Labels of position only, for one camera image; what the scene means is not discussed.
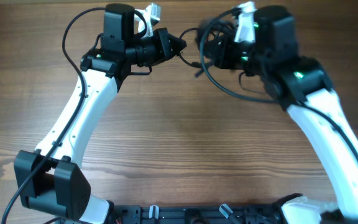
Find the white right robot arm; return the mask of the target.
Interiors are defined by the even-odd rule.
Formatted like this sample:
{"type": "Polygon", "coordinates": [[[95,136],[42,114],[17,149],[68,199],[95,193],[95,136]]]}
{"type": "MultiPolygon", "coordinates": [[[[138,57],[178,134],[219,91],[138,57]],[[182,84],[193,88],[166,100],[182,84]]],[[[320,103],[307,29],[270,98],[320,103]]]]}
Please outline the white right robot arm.
{"type": "Polygon", "coordinates": [[[300,127],[322,163],[336,195],[334,203],[300,194],[279,200],[274,223],[358,223],[358,139],[334,85],[314,58],[301,56],[295,19],[283,6],[256,8],[247,2],[200,24],[200,59],[220,69],[258,75],[267,94],[300,127]]]}

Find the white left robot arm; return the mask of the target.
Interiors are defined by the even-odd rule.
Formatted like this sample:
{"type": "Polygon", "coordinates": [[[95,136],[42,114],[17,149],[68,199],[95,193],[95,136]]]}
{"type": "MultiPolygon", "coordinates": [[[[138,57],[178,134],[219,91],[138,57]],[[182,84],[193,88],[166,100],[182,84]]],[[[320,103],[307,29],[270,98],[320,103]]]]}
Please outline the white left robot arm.
{"type": "Polygon", "coordinates": [[[85,149],[104,110],[132,75],[132,66],[154,66],[178,55],[184,40],[157,28],[161,8],[136,9],[113,3],[102,8],[104,27],[92,48],[74,65],[76,88],[50,132],[34,151],[14,161],[18,189],[14,199],[55,221],[118,223],[111,201],[92,195],[81,171],[85,149]]]}

